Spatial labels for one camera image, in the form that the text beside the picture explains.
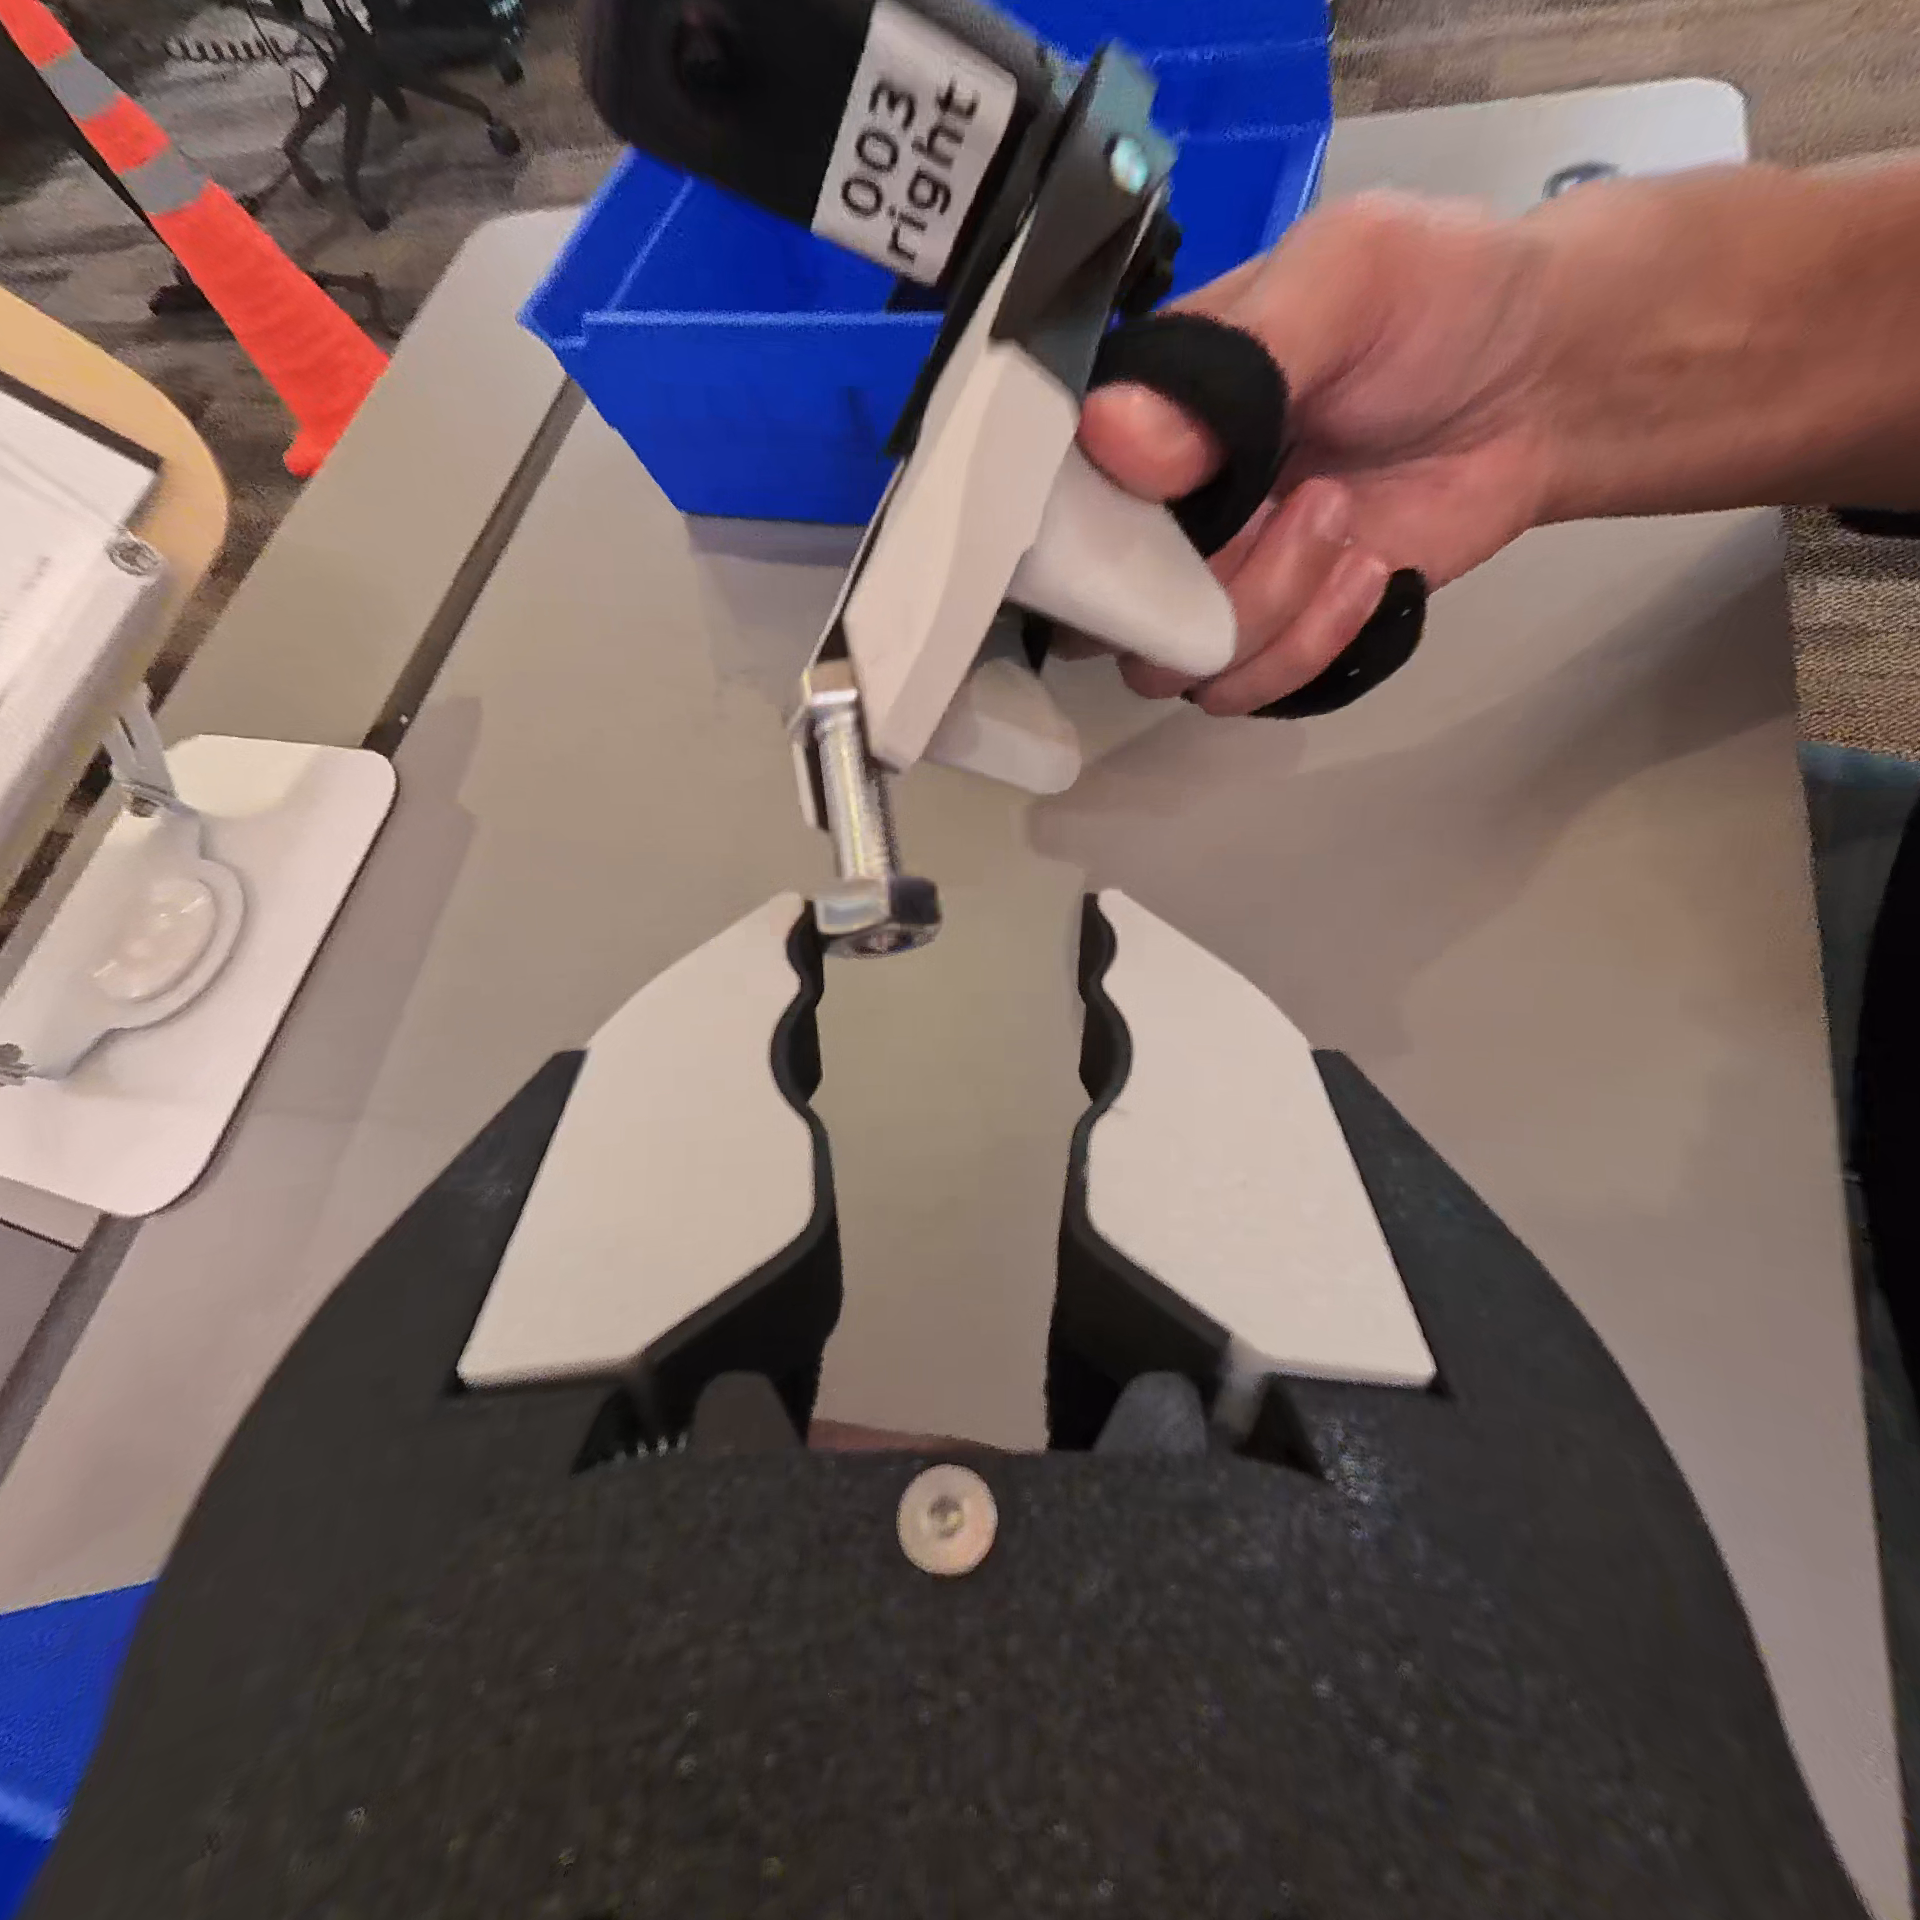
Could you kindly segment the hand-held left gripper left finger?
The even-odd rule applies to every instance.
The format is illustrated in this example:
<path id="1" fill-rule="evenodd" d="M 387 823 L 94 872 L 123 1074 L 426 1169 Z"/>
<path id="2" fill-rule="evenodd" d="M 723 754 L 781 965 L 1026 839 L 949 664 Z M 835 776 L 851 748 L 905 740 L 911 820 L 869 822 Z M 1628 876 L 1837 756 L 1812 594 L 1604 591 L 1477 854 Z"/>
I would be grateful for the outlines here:
<path id="1" fill-rule="evenodd" d="M 464 1388 L 602 1382 L 644 1438 L 748 1373 L 806 1430 L 841 1314 L 821 1083 L 823 954 L 780 891 L 588 1040 L 489 1290 Z"/>

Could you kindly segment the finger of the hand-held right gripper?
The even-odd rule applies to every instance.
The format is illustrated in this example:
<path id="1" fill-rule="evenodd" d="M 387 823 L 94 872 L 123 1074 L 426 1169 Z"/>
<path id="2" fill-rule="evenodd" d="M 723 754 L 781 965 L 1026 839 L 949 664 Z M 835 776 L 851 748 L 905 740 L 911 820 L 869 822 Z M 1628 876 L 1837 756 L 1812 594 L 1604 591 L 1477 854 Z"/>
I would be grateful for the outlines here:
<path id="1" fill-rule="evenodd" d="M 1079 779 L 1084 752 L 1040 672 L 1021 655 L 983 655 L 931 734 L 931 763 L 1052 798 Z"/>
<path id="2" fill-rule="evenodd" d="M 1081 401 L 993 324 L 1013 240 L 925 401 L 921 430 L 844 598 L 839 629 L 882 765 L 933 761 L 933 731 L 1004 604 L 1187 680 L 1235 658 L 1235 612 L 1172 509 L 1078 446 Z"/>

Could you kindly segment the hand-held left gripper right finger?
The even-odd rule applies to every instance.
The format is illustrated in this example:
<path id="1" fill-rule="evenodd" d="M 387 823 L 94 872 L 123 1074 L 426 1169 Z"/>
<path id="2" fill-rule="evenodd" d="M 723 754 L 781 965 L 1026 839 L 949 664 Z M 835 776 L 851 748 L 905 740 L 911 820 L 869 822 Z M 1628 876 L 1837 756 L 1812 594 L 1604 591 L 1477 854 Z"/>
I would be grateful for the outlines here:
<path id="1" fill-rule="evenodd" d="M 1287 1379 L 1437 1382 L 1324 1075 L 1256 982 L 1116 885 L 1081 900 L 1084 1110 L 1045 1335 L 1052 1447 L 1181 1379 L 1226 1447 L 1299 1447 Z"/>

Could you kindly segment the silver hex bolt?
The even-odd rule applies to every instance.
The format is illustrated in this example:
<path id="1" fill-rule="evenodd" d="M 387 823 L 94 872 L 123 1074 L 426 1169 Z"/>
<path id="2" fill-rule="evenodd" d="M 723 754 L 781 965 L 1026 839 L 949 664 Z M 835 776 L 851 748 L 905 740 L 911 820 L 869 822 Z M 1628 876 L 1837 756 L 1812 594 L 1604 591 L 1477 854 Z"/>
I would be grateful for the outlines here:
<path id="1" fill-rule="evenodd" d="M 888 905 L 899 852 L 847 659 L 816 662 L 801 674 L 788 735 L 801 809 L 829 842 L 835 893 Z"/>

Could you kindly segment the blue plastic bin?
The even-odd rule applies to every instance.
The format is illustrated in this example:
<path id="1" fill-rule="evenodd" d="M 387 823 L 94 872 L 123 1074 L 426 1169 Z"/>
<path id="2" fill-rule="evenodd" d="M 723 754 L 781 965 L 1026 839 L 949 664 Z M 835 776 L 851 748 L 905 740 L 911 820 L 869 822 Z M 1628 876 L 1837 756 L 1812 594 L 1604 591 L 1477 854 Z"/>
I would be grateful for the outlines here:
<path id="1" fill-rule="evenodd" d="M 1141 154 L 1139 315 L 1308 209 L 1330 42 L 1310 1 L 581 3 L 626 154 L 521 322 L 683 515 L 858 523 L 1070 121 L 1098 189 Z"/>
<path id="2" fill-rule="evenodd" d="M 51 1851 L 152 1581 L 2 1613 L 2 1913 Z"/>

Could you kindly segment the person's right hand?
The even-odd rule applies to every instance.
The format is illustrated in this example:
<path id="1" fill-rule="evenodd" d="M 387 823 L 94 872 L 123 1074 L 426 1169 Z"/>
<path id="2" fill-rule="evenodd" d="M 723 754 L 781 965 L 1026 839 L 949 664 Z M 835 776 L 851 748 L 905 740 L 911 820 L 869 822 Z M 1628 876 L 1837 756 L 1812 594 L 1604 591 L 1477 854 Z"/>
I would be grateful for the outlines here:
<path id="1" fill-rule="evenodd" d="M 1408 573 L 1451 583 L 1537 522 L 1551 238 L 1543 209 L 1363 193 L 1174 306 L 1274 359 L 1287 458 L 1212 557 L 1235 616 L 1230 666 L 1200 680 L 1122 655 L 1133 693 L 1212 716 L 1269 707 L 1404 604 Z"/>

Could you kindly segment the black office chair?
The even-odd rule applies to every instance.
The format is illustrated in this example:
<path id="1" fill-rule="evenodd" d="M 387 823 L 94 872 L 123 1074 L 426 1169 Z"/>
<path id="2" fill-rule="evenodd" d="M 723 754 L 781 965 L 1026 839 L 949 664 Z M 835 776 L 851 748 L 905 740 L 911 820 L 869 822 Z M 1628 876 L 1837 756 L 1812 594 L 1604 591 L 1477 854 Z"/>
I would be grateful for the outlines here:
<path id="1" fill-rule="evenodd" d="M 252 24 L 252 56 L 286 74 L 300 57 L 317 63 L 317 75 L 293 88 L 300 106 L 275 174 L 238 200 L 245 214 L 264 214 L 295 185 L 314 204 L 341 202 L 370 231 L 390 228 L 390 209 L 371 200 L 365 182 L 375 108 L 397 130 L 412 123 L 416 101 L 447 108 L 479 125 L 492 154 L 521 154 L 518 128 L 451 82 L 466 68 L 489 68 L 508 88 L 523 82 L 521 3 L 275 1 L 238 9 Z"/>

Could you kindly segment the white board stand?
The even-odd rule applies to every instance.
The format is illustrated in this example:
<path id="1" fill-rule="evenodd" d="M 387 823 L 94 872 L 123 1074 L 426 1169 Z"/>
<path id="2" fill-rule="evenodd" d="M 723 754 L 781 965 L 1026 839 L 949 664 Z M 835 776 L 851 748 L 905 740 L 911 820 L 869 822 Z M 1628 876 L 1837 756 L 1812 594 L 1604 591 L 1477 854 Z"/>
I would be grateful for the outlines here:
<path id="1" fill-rule="evenodd" d="M 3 1201 L 117 1218 L 204 1176 L 397 795 L 365 748 L 194 734 L 143 693 L 113 812 L 3 980 Z"/>

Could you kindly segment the orange traffic cone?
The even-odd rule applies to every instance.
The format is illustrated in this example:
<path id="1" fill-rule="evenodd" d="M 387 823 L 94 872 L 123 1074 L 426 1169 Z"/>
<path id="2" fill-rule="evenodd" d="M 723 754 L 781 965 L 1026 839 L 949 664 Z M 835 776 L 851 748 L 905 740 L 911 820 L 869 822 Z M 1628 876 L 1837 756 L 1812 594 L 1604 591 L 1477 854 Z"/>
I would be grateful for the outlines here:
<path id="1" fill-rule="evenodd" d="M 6 1 L 2 33 L 80 151 L 154 229 L 286 410 L 293 426 L 286 469 L 316 475 L 387 369 L 387 354 L 84 56 L 50 5 Z"/>

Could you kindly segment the person's denim leg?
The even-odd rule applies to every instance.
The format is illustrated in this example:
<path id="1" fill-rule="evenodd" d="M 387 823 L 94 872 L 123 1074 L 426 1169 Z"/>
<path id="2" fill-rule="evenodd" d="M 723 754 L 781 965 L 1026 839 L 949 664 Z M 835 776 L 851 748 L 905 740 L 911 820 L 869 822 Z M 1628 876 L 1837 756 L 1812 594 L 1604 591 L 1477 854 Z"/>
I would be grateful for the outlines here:
<path id="1" fill-rule="evenodd" d="M 1913 769 L 1892 756 L 1818 740 L 1802 741 L 1795 761 L 1812 847 L 1853 1291 L 1868 1328 L 1876 1272 L 1856 1156 L 1859 1020 L 1873 934 L 1912 812 Z"/>

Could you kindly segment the printed instruction sheet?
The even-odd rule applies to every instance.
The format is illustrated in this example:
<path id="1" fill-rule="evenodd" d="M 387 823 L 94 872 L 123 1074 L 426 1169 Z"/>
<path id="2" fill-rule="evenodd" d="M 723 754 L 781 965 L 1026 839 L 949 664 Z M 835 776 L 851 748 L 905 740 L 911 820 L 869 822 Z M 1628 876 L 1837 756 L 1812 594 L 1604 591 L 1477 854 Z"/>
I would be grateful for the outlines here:
<path id="1" fill-rule="evenodd" d="M 2 831 L 35 828 L 165 581 L 156 451 L 2 375 Z"/>

